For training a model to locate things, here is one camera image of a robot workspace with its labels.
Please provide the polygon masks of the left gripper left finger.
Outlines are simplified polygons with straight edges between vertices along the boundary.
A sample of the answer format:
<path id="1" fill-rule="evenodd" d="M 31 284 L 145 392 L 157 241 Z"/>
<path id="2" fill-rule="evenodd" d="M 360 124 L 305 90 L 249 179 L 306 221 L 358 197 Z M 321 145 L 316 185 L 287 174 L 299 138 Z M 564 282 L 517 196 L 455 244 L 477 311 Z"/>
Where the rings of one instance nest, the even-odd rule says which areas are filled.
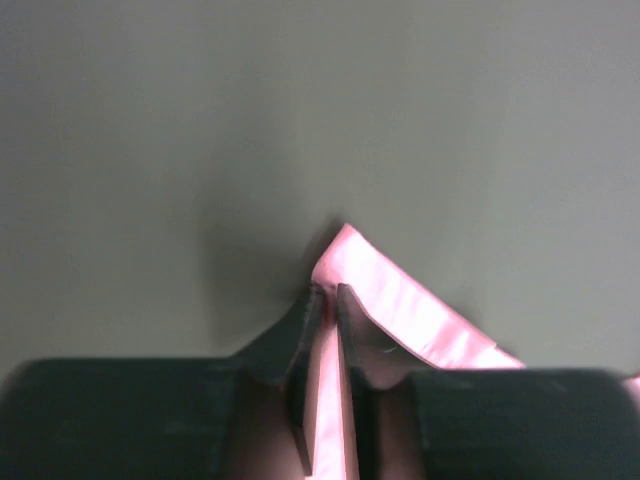
<path id="1" fill-rule="evenodd" d="M 302 479 L 323 294 L 306 287 L 238 352 L 44 358 L 1 388 L 5 479 Z"/>

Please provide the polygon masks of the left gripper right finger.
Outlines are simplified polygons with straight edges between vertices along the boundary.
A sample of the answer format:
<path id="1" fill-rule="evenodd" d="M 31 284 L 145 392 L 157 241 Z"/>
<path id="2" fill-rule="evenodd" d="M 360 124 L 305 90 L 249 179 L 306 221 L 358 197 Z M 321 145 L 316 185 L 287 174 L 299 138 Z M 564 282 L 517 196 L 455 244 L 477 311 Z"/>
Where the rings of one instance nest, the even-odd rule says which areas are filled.
<path id="1" fill-rule="evenodd" d="M 639 406 L 594 369 L 441 369 L 337 290 L 364 479 L 635 479 Z"/>

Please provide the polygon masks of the light pink t-shirt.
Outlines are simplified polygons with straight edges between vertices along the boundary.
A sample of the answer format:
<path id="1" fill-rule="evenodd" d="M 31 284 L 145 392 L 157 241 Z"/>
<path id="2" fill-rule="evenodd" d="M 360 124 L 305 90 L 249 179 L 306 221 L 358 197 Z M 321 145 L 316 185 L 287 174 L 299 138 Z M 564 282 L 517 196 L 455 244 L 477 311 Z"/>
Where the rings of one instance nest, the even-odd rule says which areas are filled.
<path id="1" fill-rule="evenodd" d="M 337 290 L 350 286 L 365 312 L 411 353 L 441 369 L 537 369 L 504 352 L 357 230 L 344 226 L 316 263 L 312 278 L 326 295 L 328 330 L 322 341 L 314 477 L 364 479 L 354 446 L 349 369 L 337 322 Z M 639 406 L 639 381 L 616 375 Z"/>

